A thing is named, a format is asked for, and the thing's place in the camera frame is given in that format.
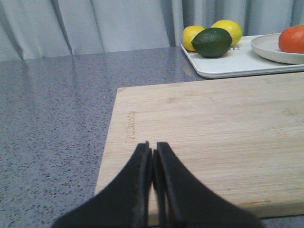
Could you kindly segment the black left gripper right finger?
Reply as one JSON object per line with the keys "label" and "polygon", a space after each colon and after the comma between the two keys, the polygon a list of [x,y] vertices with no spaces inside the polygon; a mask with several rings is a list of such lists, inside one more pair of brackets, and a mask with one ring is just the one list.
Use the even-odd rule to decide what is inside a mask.
{"label": "black left gripper right finger", "polygon": [[153,152],[153,185],[161,228],[262,228],[253,214],[202,184],[166,142]]}

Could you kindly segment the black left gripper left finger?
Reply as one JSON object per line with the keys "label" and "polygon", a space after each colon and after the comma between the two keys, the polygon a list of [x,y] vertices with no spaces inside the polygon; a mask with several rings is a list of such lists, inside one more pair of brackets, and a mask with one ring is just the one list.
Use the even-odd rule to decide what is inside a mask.
{"label": "black left gripper left finger", "polygon": [[140,143],[118,175],[96,196],[61,216],[54,228],[146,228],[152,151]]}

